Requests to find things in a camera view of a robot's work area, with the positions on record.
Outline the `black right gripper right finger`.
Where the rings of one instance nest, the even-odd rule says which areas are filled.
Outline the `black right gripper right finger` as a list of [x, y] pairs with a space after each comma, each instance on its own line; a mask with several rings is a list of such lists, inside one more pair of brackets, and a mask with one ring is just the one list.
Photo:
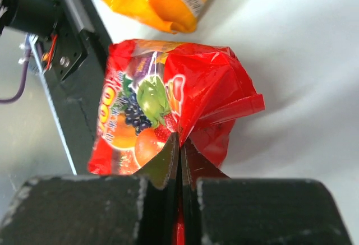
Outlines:
[[351, 244], [313, 179], [230, 178], [192, 141], [181, 148], [185, 244]]

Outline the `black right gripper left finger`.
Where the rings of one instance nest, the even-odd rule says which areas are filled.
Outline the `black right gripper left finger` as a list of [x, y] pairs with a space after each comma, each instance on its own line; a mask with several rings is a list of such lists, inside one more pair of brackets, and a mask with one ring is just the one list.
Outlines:
[[27, 180], [1, 221], [2, 244], [171, 244], [179, 137], [133, 175]]

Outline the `red candy bag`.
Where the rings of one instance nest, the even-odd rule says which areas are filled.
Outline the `red candy bag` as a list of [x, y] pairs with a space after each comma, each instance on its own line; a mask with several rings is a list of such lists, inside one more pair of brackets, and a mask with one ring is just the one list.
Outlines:
[[172, 133], [219, 167], [235, 121], [264, 108], [229, 47], [144, 39], [112, 44], [88, 171], [134, 174]]

